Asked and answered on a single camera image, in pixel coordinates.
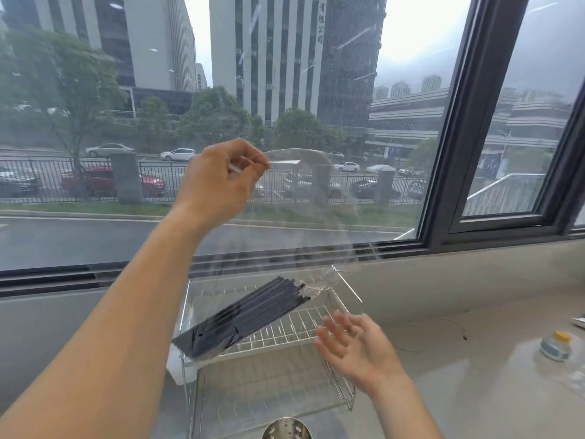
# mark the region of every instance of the glass jar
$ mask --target glass jar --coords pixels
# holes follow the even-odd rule
[[[541,341],[541,352],[554,361],[564,362],[571,355],[571,335],[566,331],[553,331]]]

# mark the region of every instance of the forearm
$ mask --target forearm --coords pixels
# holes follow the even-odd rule
[[[191,257],[205,232],[169,214],[0,420],[0,436],[147,437]]]
[[[442,439],[406,373],[381,384],[372,402],[387,439]]]

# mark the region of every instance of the sky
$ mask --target sky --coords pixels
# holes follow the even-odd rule
[[[197,61],[212,85],[209,0],[185,0]],[[375,85],[440,75],[448,87],[471,0],[387,0]],[[574,100],[585,77],[585,0],[530,0],[504,85]]]

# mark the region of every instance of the red car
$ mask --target red car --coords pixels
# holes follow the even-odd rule
[[[116,197],[112,167],[109,165],[88,166],[84,168],[85,187],[92,197]],[[77,178],[72,171],[62,174],[61,187],[70,193],[77,190]],[[142,192],[145,197],[160,197],[166,191],[163,180],[155,176],[140,176]]]

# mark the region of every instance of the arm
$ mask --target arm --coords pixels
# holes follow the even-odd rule
[[[233,180],[230,161],[244,168]],[[61,352],[4,413],[0,437],[148,437],[193,253],[211,229],[243,208],[268,166],[266,156],[241,139],[194,158],[172,210]]]
[[[441,439],[413,381],[382,329],[367,315],[323,318],[315,339],[321,356],[374,403],[386,438]]]

